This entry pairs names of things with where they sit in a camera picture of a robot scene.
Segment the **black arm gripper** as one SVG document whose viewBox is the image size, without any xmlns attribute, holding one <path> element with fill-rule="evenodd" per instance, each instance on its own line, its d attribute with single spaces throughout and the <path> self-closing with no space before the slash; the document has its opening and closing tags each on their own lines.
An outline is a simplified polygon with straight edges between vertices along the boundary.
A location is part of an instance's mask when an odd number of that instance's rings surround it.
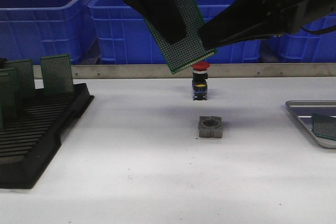
<svg viewBox="0 0 336 224">
<path fill-rule="evenodd" d="M 241 41 L 295 34 L 301 29 L 313 35 L 335 31 L 335 25 L 318 30 L 304 26 L 335 13 L 335 0 L 236 0 L 203 25 L 198 34 L 206 49 Z"/>
</svg>

